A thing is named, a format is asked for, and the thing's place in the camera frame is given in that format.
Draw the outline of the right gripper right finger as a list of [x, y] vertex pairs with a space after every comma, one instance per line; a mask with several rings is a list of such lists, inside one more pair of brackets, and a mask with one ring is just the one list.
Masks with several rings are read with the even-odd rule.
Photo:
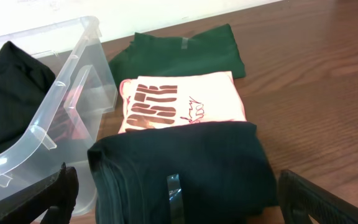
[[358, 208], [302, 176], [282, 170], [278, 203], [286, 224], [358, 224]]

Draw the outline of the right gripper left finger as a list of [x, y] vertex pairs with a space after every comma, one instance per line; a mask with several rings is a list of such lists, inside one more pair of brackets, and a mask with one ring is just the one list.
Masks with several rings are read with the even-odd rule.
[[76, 205], [79, 181], [74, 167], [60, 170], [27, 188], [0, 200], [0, 223], [69, 224]]

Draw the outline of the black garment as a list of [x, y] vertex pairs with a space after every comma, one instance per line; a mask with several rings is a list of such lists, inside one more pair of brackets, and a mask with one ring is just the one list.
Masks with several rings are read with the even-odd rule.
[[0, 49], [0, 153], [24, 134], [55, 74], [12, 42]]

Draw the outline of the green t-shirt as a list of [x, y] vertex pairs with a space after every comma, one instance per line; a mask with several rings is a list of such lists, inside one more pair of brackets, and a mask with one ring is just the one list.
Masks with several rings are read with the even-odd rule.
[[109, 62], [109, 68], [117, 86], [139, 76], [182, 77], [225, 71], [232, 72], [234, 79], [246, 76], [229, 24], [190, 38], [136, 33], [129, 46]]

